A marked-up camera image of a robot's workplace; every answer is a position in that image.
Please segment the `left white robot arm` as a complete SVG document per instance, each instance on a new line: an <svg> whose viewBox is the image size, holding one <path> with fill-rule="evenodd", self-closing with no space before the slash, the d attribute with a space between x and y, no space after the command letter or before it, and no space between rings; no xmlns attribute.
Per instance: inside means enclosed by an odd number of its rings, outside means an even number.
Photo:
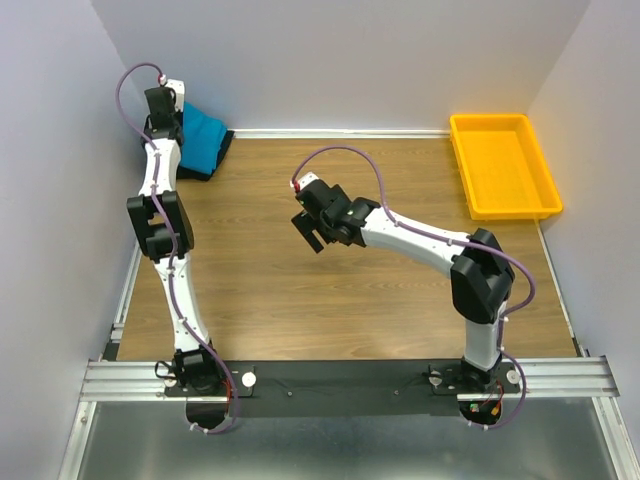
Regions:
<svg viewBox="0 0 640 480"><path fill-rule="evenodd" d="M127 211L141 253L153 263L161 281L172 321L173 359L160 378L185 393L208 396L222 388L225 375L200 318L191 278L194 233L176 188L185 142L184 97L185 86L179 80L163 80L145 91L146 169L139 193L127 200Z"/></svg>

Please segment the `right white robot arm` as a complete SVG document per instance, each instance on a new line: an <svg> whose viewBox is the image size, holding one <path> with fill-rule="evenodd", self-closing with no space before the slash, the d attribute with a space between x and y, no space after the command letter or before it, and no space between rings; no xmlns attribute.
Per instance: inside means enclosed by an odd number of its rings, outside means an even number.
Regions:
<svg viewBox="0 0 640 480"><path fill-rule="evenodd" d="M331 243L389 250L430 266L449 279L454 309L465 320L465 348L457 380L480 392L493 384L501 361L500 320L515 278L495 236L449 232L404 217L391 220L382 205L350 199L339 185L309 173L293 183L302 211L292 223L315 252Z"/></svg>

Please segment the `blue t shirt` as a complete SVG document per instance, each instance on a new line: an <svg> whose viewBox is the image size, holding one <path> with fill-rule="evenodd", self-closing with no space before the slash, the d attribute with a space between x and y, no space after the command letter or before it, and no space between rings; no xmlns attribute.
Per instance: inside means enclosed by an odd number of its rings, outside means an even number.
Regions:
<svg viewBox="0 0 640 480"><path fill-rule="evenodd" d="M211 176L217 168L227 132L222 121L186 102L183 114L184 143L179 166L201 176Z"/></svg>

